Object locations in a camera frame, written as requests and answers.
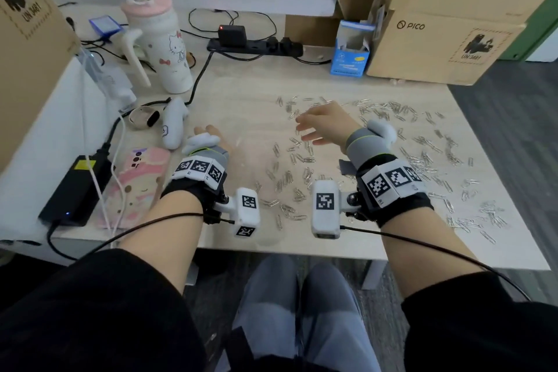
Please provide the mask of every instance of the person's right hand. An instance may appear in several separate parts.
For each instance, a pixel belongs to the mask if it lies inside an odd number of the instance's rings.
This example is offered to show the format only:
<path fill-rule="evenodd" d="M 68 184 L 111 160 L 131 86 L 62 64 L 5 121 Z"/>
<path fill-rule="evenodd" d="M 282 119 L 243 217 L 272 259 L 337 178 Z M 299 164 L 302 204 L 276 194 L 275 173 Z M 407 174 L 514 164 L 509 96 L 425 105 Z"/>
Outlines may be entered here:
<path fill-rule="evenodd" d="M 315 106 L 297 116 L 298 131 L 314 128 L 315 131 L 303 135 L 304 142 L 315 145 L 337 144 L 345 154 L 345 143 L 350 135 L 362 128 L 337 102 Z"/>

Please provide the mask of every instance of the pink phone case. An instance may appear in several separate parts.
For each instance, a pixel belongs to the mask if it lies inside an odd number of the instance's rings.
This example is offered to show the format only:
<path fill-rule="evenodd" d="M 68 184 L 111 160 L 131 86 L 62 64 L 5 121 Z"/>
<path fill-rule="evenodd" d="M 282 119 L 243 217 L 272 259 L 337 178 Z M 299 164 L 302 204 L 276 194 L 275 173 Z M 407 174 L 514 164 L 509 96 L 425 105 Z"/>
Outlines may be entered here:
<path fill-rule="evenodd" d="M 161 191 L 170 156 L 168 150 L 158 147 L 135 149 L 128 155 L 122 171 L 118 174 L 126 192 L 126 208 L 118 228 L 128 229 L 135 226 L 151 208 Z M 110 226 L 113 227 L 122 208 L 122 196 L 114 179 L 110 181 L 106 194 L 107 216 Z M 98 226 L 106 228 L 101 206 L 98 205 L 97 209 Z"/>

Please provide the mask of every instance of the gray pants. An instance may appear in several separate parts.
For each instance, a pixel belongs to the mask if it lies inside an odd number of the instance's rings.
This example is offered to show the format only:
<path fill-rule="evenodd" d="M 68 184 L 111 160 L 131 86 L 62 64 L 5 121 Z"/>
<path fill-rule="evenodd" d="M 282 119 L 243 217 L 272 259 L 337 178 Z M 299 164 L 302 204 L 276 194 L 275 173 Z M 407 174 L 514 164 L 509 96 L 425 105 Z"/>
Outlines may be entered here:
<path fill-rule="evenodd" d="M 301 356 L 340 372 L 380 372 L 357 300 L 345 278 L 329 263 L 315 266 L 300 293 L 289 256 L 270 255 L 248 280 L 233 329 L 242 327 L 254 357 Z M 229 370 L 223 352 L 216 372 Z"/>

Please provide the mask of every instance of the forearm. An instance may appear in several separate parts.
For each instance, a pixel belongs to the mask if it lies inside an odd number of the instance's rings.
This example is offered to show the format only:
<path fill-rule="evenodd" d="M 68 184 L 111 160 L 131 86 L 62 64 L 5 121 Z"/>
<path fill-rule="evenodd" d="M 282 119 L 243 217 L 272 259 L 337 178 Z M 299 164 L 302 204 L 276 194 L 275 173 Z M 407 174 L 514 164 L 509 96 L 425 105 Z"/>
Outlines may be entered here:
<path fill-rule="evenodd" d="M 382 231 L 428 242 L 475 259 L 453 230 L 428 207 L 401 213 L 389 220 Z M 382 240 L 404 298 L 430 285 L 482 270 L 466 260 L 434 249 L 386 236 Z"/>
<path fill-rule="evenodd" d="M 160 199 L 140 223 L 185 212 L 202 213 L 201 203 L 189 192 L 174 191 Z M 182 293 L 202 225 L 203 218 L 200 216 L 167 219 L 140 228 L 118 247 L 149 263 Z"/>

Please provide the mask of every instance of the floor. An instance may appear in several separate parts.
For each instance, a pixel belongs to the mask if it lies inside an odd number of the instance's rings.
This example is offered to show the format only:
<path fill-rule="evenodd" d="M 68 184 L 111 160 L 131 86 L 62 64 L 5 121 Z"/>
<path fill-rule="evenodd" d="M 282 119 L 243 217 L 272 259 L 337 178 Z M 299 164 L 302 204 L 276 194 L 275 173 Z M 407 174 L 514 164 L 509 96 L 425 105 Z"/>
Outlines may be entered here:
<path fill-rule="evenodd" d="M 498 62 L 475 86 L 452 86 L 450 90 L 554 271 L 506 272 L 534 300 L 558 305 L 558 63 Z M 196 254 L 201 276 L 196 287 L 186 288 L 184 297 L 212 362 L 230 331 L 243 287 L 263 257 L 254 253 Z M 319 261 L 305 256 L 296 260 L 299 277 Z M 359 291 L 365 261 L 326 260 L 355 289 L 382 371 L 403 371 L 408 325 L 389 269 L 378 289 Z M 59 268 L 53 265 L 47 270 L 49 265 L 17 256 L 0 268 L 0 282 L 11 290 L 0 291 L 0 311 Z"/>

